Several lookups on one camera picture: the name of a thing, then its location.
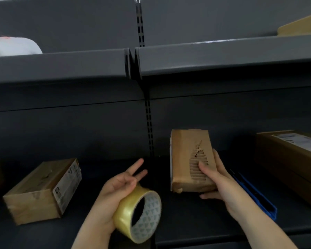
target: tape roll core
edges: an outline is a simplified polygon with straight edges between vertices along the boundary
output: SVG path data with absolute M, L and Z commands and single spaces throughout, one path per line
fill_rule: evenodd
M 144 209 L 141 217 L 132 226 L 135 209 L 144 198 Z M 115 227 L 133 242 L 140 244 L 148 240 L 155 232 L 161 216 L 161 200 L 157 192 L 137 185 L 120 204 L 113 215 Z

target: black shelf surface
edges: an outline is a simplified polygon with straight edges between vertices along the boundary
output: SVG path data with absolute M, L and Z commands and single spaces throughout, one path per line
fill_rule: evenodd
M 93 77 L 129 78 L 129 49 L 0 57 L 0 84 Z
M 311 61 L 311 35 L 256 37 L 136 48 L 140 75 Z
M 13 222 L 1 196 L 32 169 L 18 165 L 4 167 L 6 185 L 0 191 L 0 248 L 70 249 L 103 184 L 112 176 L 125 171 L 135 161 L 117 160 L 95 165 L 82 164 L 82 181 L 62 218 L 20 226 L 16 226 Z M 148 168 L 148 162 L 145 162 L 143 168 Z M 147 178 L 141 184 L 149 187 Z M 149 247 L 150 241 L 136 245 L 118 231 L 112 234 L 110 240 L 110 248 L 146 249 Z
M 277 224 L 288 234 L 311 233 L 311 206 L 253 162 L 234 161 L 228 152 L 220 153 L 226 167 L 235 167 L 277 208 Z M 198 193 L 170 192 L 169 157 L 159 158 L 161 165 L 156 190 L 162 199 L 162 218 L 155 242 L 161 247 L 179 247 L 246 240 L 238 223 L 220 200 L 202 200 Z

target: roll of tape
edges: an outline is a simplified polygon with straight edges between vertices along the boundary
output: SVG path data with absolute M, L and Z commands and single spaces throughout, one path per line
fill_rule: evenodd
M 144 209 L 140 219 L 132 226 L 132 218 L 137 204 L 144 198 Z M 136 188 L 119 203 L 113 215 L 115 227 L 133 242 L 140 244 L 148 240 L 155 232 L 161 215 L 161 200 L 157 192 Z

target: forearm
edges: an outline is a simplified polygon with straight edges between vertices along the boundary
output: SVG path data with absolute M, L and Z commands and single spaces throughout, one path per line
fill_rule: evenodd
M 110 233 L 86 221 L 81 226 L 72 249 L 108 249 Z
M 252 249 L 297 249 L 284 231 L 260 209 L 239 224 Z

